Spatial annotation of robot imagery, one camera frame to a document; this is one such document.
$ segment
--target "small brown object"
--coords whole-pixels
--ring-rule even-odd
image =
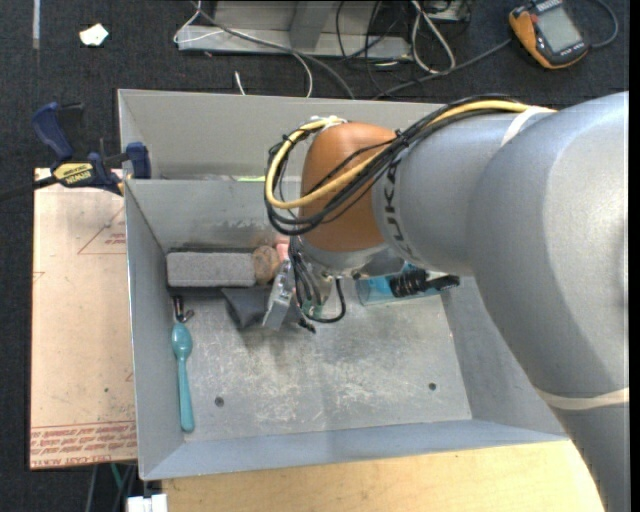
[[[253,268],[256,271],[256,283],[267,284],[271,281],[280,267],[278,252],[268,245],[261,245],[251,255]]]

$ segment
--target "blue plastic spoon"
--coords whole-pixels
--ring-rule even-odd
[[[178,360],[178,392],[180,395],[180,426],[185,432],[193,432],[195,422],[191,407],[191,391],[187,379],[187,357],[193,349],[191,333],[184,324],[176,322],[171,332],[171,347]]]

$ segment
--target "gray foam block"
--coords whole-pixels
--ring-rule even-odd
[[[256,284],[256,275],[249,253],[170,252],[167,282],[173,287],[248,287]]]

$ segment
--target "wooden board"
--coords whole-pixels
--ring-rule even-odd
[[[602,512],[571,441],[163,481],[171,512]]]
[[[31,469],[137,457],[124,200],[34,194]]]

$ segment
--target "blue clamp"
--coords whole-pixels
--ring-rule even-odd
[[[121,187],[118,184],[121,179],[111,169],[127,160],[132,163],[135,178],[151,178],[149,153],[141,142],[132,142],[127,146],[125,153],[108,158],[102,152],[92,151],[86,157],[91,169],[89,169],[89,166],[78,166],[76,169],[67,171],[66,168],[68,166],[65,166],[64,170],[61,168],[59,173],[56,173],[56,169],[74,158],[74,148],[69,143],[58,119],[59,110],[58,103],[51,102],[38,109],[31,118],[31,125],[38,138],[49,146],[56,155],[56,160],[50,167],[53,178],[48,178],[46,183],[43,181],[42,185],[35,183],[34,187],[50,185],[57,181],[66,187],[96,187],[120,195]],[[75,111],[67,109],[65,112],[71,112],[72,115],[81,115],[82,107],[80,106],[80,109],[76,108]]]

